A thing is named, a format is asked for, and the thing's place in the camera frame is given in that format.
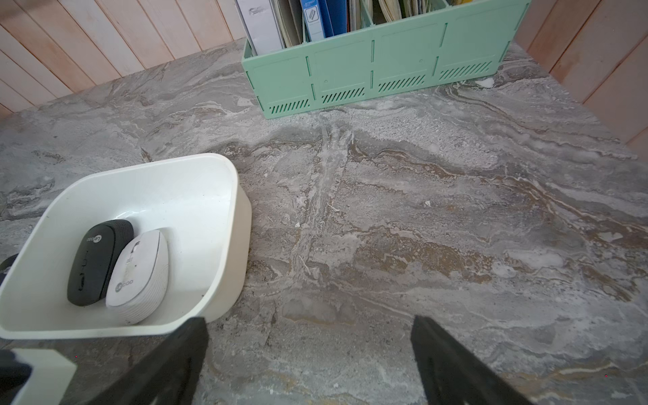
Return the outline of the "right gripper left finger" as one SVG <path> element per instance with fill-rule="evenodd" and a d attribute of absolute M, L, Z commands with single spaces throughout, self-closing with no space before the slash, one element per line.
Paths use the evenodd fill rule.
<path fill-rule="evenodd" d="M 209 346 L 202 317 L 185 321 L 92 404 L 190 404 Z"/>

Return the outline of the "black smooth mouse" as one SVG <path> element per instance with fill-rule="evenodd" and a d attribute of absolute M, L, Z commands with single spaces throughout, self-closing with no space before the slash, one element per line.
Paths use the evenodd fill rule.
<path fill-rule="evenodd" d="M 14 254 L 9 258 L 3 260 L 2 263 L 0 264 L 0 285 L 3 283 L 3 280 L 5 280 L 5 278 L 7 277 L 8 272 L 12 268 L 17 257 L 18 254 Z"/>

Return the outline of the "white plastic storage box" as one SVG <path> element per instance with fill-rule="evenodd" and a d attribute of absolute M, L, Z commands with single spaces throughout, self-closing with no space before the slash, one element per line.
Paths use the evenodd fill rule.
<path fill-rule="evenodd" d="M 137 325 L 102 303 L 71 304 L 69 273 L 82 236 L 111 219 L 137 233 L 160 230 L 170 280 L 160 307 Z M 236 167 L 201 154 L 89 175 L 59 194 L 33 229 L 1 286 L 8 340 L 165 335 L 192 317 L 213 322 L 233 307 L 246 278 L 251 203 Z"/>

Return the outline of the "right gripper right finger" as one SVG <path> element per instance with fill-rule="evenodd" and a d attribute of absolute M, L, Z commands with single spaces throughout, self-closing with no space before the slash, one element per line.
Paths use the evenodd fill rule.
<path fill-rule="evenodd" d="M 433 319 L 416 316 L 410 340 L 427 403 L 530 403 Z"/>

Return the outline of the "white smooth mouse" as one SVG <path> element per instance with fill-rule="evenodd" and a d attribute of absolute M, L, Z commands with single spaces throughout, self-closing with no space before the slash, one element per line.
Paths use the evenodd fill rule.
<path fill-rule="evenodd" d="M 10 404 L 59 404 L 77 366 L 54 349 L 12 349 L 15 359 L 31 373 Z"/>

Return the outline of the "white ribbed mouse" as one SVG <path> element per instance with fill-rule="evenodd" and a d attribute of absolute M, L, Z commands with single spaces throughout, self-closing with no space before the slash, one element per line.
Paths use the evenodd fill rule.
<path fill-rule="evenodd" d="M 159 229 L 130 241 L 113 269 L 106 292 L 106 308 L 121 323 L 135 325 L 162 303 L 170 274 L 169 249 Z"/>

